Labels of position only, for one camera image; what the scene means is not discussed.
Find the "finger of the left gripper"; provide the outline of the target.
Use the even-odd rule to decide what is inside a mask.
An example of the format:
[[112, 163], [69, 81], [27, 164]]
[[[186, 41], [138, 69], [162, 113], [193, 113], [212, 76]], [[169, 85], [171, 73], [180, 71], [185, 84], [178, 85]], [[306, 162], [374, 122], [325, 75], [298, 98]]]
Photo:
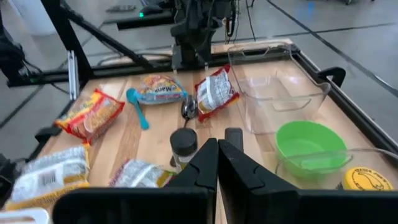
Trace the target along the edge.
[[189, 42], [191, 38], [190, 25], [188, 21], [176, 23], [170, 29], [170, 34], [177, 42]]
[[207, 22], [193, 22], [193, 41], [194, 42], [210, 42], [216, 30], [216, 21], [211, 21], [208, 26]]

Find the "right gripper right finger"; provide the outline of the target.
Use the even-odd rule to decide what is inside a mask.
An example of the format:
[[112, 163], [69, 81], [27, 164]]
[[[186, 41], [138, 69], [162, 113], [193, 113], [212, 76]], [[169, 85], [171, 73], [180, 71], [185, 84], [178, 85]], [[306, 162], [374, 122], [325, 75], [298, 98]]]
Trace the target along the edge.
[[398, 192], [299, 189], [228, 141], [218, 145], [229, 224], [398, 224]]

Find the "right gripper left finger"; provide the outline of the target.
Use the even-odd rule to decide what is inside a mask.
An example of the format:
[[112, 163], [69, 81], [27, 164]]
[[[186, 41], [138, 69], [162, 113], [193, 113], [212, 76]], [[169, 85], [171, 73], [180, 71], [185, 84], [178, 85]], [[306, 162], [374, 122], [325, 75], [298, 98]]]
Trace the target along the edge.
[[214, 224], [218, 141], [208, 139], [162, 188], [91, 187], [62, 196], [54, 224]]

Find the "black-lid spice jar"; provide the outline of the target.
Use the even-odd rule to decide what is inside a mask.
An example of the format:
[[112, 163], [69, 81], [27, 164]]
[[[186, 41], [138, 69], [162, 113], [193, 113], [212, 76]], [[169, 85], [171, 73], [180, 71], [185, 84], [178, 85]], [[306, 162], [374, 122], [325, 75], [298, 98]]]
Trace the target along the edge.
[[180, 128], [170, 136], [170, 145], [177, 172], [181, 172], [198, 151], [197, 134], [190, 128]]

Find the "blue yellow ramen packet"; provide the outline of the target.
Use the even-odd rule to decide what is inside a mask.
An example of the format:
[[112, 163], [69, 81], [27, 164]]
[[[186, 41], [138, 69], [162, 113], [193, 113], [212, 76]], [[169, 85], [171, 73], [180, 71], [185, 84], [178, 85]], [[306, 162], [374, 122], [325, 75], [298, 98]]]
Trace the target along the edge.
[[184, 100], [187, 92], [174, 78], [164, 75], [149, 75], [142, 79], [134, 96], [139, 103], [158, 105]]

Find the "red white ramen packet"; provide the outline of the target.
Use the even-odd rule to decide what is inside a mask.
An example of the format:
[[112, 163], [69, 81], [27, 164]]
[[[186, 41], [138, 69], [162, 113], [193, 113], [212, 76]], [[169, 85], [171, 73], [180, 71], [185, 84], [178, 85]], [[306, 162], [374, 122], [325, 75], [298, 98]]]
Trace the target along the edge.
[[228, 76], [230, 69], [231, 65], [226, 64], [194, 86], [199, 122], [204, 122], [239, 99], [240, 94], [235, 90]]

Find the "teal plastic spoon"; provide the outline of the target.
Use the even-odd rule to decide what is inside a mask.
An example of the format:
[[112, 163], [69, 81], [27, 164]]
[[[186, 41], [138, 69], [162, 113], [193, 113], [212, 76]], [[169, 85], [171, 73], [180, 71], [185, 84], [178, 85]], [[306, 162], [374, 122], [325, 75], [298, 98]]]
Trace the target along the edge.
[[142, 113], [142, 110], [139, 106], [139, 102], [135, 96], [135, 92], [136, 92], [136, 90], [134, 88], [128, 89], [126, 91], [126, 98], [127, 98], [128, 102], [130, 102], [132, 105], [134, 105], [134, 107], [136, 109], [141, 129], [147, 130], [147, 129], [149, 129], [149, 123], [147, 122], [145, 116]]

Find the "yellow-lid spice jar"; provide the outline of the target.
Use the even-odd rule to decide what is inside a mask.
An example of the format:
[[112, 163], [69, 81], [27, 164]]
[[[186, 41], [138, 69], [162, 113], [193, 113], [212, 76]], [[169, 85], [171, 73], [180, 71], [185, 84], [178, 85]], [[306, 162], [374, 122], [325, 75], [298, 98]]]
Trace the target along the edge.
[[344, 190], [394, 190], [391, 182], [375, 170], [367, 167], [354, 167], [343, 175], [340, 186]]

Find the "orange red ramen packet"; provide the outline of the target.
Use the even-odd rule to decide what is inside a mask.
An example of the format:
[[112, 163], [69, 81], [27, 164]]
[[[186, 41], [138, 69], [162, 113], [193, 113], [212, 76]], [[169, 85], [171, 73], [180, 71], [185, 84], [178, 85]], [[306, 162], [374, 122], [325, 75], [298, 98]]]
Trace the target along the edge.
[[125, 102], [95, 89], [79, 107], [57, 119], [55, 125], [80, 138], [85, 144], [93, 144], [113, 124], [124, 105]]

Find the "black device green light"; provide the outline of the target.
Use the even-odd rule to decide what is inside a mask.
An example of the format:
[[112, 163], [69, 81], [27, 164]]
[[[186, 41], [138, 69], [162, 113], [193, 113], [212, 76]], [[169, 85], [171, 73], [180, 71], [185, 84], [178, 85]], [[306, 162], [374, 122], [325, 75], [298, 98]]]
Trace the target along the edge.
[[139, 17], [161, 14], [164, 12], [173, 12], [173, 8], [167, 5], [147, 5], [139, 11]]

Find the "green plastic bowl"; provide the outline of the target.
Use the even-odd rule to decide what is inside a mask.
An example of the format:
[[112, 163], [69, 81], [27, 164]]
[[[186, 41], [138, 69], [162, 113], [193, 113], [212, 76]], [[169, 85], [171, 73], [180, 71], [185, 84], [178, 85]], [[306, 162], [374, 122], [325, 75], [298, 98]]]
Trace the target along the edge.
[[311, 121], [284, 124], [275, 134], [277, 156], [293, 176], [314, 178], [344, 166], [344, 140], [330, 128]]

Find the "clear plastic bin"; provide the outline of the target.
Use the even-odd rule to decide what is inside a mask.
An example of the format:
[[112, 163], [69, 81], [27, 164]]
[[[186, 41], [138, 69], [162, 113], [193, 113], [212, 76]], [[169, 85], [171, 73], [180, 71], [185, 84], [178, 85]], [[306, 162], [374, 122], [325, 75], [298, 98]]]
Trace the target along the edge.
[[272, 134], [285, 123], [311, 120], [331, 90], [299, 64], [294, 44], [236, 45], [227, 53], [231, 83], [240, 94], [239, 112], [253, 134]]
[[398, 191], [398, 155], [377, 148], [348, 149], [346, 154], [347, 163], [329, 174], [314, 178], [296, 177], [283, 167], [281, 161], [275, 168], [275, 174], [300, 189], [344, 190], [340, 182], [345, 172], [354, 167], [367, 167], [387, 178]]

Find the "silver metal strip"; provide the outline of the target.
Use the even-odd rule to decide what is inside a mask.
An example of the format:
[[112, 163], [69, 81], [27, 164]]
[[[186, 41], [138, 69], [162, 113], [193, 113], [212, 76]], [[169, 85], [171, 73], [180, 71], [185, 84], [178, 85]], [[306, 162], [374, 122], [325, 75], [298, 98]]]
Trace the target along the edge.
[[76, 100], [78, 97], [79, 83], [78, 83], [78, 65], [75, 53], [73, 50], [68, 51], [68, 84], [69, 96], [71, 100]]

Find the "yellow white ramen packet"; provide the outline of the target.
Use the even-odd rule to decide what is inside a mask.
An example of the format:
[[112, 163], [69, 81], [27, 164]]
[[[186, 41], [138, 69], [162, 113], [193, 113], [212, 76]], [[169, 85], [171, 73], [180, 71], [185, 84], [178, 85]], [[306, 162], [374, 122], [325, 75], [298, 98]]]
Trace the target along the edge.
[[80, 144], [28, 162], [16, 179], [5, 209], [47, 208], [67, 192], [88, 187], [88, 144]]

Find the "black table edge clamp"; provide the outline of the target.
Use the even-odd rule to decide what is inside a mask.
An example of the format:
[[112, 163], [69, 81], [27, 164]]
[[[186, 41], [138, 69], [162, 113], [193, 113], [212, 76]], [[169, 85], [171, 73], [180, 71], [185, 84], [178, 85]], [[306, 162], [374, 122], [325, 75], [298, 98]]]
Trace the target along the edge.
[[338, 86], [339, 88], [342, 86], [343, 81], [346, 77], [345, 69], [341, 67], [331, 67], [324, 70], [321, 70], [317, 73], [318, 77], [327, 80], [331, 78], [331, 81]]
[[61, 128], [57, 126], [49, 126], [38, 130], [34, 137], [38, 143], [46, 143], [52, 136], [58, 136], [61, 132]]

